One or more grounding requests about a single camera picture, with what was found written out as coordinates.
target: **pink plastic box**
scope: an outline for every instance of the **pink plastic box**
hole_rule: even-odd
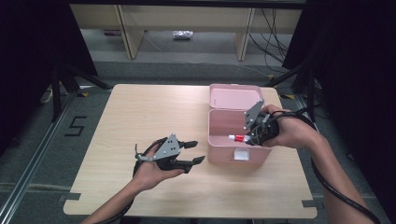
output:
[[[212,84],[209,104],[209,150],[213,163],[244,163],[261,165],[271,148],[250,146],[229,139],[230,134],[246,134],[244,112],[262,98],[257,86]]]

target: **human arm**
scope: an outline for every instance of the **human arm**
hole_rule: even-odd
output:
[[[147,154],[151,157],[158,149],[159,145],[153,147]],[[81,224],[98,223],[114,217],[122,211],[140,192],[153,189],[159,183],[168,178],[173,178],[184,173],[184,170],[177,169],[171,171],[161,170],[155,161],[143,162],[136,171],[134,178],[112,198],[100,206],[90,216],[84,219]]]
[[[285,110],[274,105],[267,105],[262,111],[275,113],[276,111]],[[324,136],[297,118],[284,117],[277,121],[279,124],[279,135],[264,142],[264,146],[307,148],[319,173],[324,179],[334,189],[337,189],[349,199],[367,208],[359,192],[332,153],[332,148]],[[328,190],[324,189],[323,194],[330,223],[373,223],[366,215],[342,202]]]

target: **gray carpet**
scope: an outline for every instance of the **gray carpet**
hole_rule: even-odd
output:
[[[143,84],[179,84],[209,85],[212,83],[234,83],[262,86],[269,81],[269,75],[279,77],[266,66],[217,65],[210,63],[95,63],[99,78],[107,84],[143,83]],[[81,85],[90,85],[78,79]],[[291,94],[292,78],[276,89],[280,94]],[[79,166],[91,141],[96,125],[101,117],[109,92],[93,91],[87,97],[77,97],[67,110],[59,131],[56,133],[50,149],[38,169],[31,187],[23,196],[11,223],[77,223],[83,217],[68,216],[63,213],[65,195],[73,184]],[[283,107],[291,110],[299,108],[297,100],[281,99]],[[31,117],[24,132],[19,136],[21,144],[10,147],[0,158],[1,202],[7,198],[9,184],[15,184],[19,176],[38,147],[41,138],[50,125],[51,104],[40,106]],[[78,133],[69,128],[73,119],[75,124],[84,126],[80,136],[65,136]],[[338,160],[356,184],[372,210],[380,217],[382,223],[389,223],[381,206],[364,180],[359,167],[347,158],[347,148],[332,124],[331,118],[322,108],[316,109],[317,125],[320,132],[331,142]],[[306,150],[299,150],[304,171],[312,194],[321,205],[321,186],[314,177],[310,167],[310,156]],[[318,216],[312,220],[257,220],[256,223],[327,223],[325,210],[319,207]]]

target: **wrist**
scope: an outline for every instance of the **wrist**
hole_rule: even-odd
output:
[[[136,179],[132,179],[126,186],[125,188],[128,190],[128,192],[131,195],[137,195],[140,192],[144,191],[144,185],[142,183],[140,183],[138,180]]]

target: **table surface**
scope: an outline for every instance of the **table surface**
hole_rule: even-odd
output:
[[[281,106],[262,88],[265,104]],[[88,215],[122,189],[134,169],[134,144],[143,152],[159,138],[198,141],[179,160],[207,154],[208,86],[117,85],[98,123],[71,193],[68,215]],[[127,216],[313,218],[315,207],[296,149],[274,147],[262,166],[212,164],[205,159],[187,175],[140,193]]]

